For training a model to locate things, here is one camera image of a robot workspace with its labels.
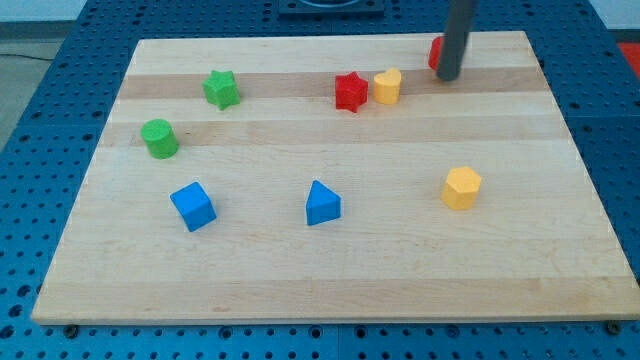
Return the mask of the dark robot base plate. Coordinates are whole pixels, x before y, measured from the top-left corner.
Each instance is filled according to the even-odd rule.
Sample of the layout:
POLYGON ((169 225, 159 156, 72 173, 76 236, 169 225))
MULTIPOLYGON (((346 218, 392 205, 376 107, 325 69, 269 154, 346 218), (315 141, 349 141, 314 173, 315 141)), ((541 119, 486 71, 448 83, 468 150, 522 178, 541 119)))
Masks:
POLYGON ((384 0, 279 0, 281 18, 299 16, 380 15, 384 0))

